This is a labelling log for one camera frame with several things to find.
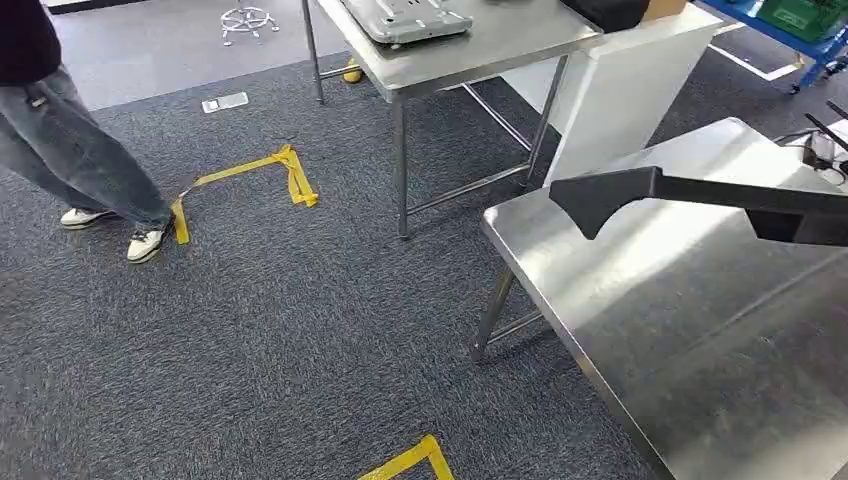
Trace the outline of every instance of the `white panel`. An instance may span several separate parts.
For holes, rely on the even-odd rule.
[[[568,59],[550,123],[562,135],[549,178],[586,173],[641,150],[686,82],[721,21],[689,4],[677,17],[606,36]],[[542,110],[556,60],[503,78]]]

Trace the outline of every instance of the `jeans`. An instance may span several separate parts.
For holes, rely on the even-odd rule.
[[[73,208],[111,210],[144,229],[171,211],[136,160],[91,117],[64,67],[0,87],[0,164]]]

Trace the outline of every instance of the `blue cart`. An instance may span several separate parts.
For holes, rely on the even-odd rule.
[[[798,93],[802,88],[809,87],[824,73],[827,78],[848,67],[848,57],[840,57],[842,49],[848,43],[848,27],[843,28],[835,36],[826,38],[819,43],[807,43],[794,35],[785,32],[774,25],[757,18],[757,12],[762,5],[761,0],[736,0],[729,3],[726,0],[700,0],[715,10],[731,17],[754,30],[769,36],[787,47],[812,58],[816,63],[804,76],[800,83],[793,85],[790,93]]]

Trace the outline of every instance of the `yellow tape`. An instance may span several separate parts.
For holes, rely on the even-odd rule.
[[[453,474],[450,471],[450,467],[448,467],[448,462],[445,460],[445,456],[442,455],[442,450],[432,435],[425,436],[418,442],[418,445],[389,460],[382,467],[378,467],[359,477],[359,480],[388,480],[409,470],[413,465],[425,458],[430,460],[430,466],[433,467],[433,473],[436,474],[438,480],[453,480]]]
[[[300,160],[297,158],[297,153],[291,148],[291,145],[286,144],[283,145],[283,148],[279,152],[266,158],[204,175],[191,184],[188,190],[181,193],[179,198],[171,204],[171,210],[174,212],[174,229],[176,230],[177,243],[184,245],[189,242],[188,224],[186,222],[185,212],[183,211],[183,197],[188,192],[195,187],[271,165],[272,163],[280,163],[288,170],[289,196],[291,196],[293,204],[305,203],[307,207],[312,207],[318,203],[318,194],[312,191],[309,181],[306,180],[306,174],[303,173],[303,166],[301,166]]]
[[[183,197],[171,204],[171,211],[174,212],[174,231],[177,234],[177,243],[185,245],[188,243],[188,225],[185,223],[185,212],[183,211]]]

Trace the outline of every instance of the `wheel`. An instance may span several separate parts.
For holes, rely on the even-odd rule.
[[[832,63],[832,64],[828,65],[827,67],[825,67],[825,71],[827,72],[826,73],[827,78],[830,78],[830,77],[836,75],[837,73],[844,72],[846,67],[848,67],[848,65],[845,65],[844,63],[841,63],[841,62],[837,62],[835,64]]]

